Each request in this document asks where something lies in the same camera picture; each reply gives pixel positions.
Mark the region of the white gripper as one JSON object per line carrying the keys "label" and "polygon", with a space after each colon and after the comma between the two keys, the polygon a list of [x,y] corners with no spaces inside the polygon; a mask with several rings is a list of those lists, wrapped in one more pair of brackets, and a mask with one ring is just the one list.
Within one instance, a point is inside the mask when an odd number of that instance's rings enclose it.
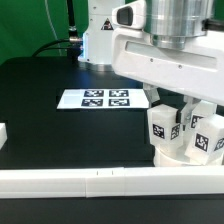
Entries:
{"label": "white gripper", "polygon": [[142,31],[118,28],[112,36],[112,67],[118,75],[143,82],[149,106],[160,100],[157,87],[183,95],[176,122],[190,122],[200,99],[224,106],[224,33],[189,38],[182,50],[158,48]]}

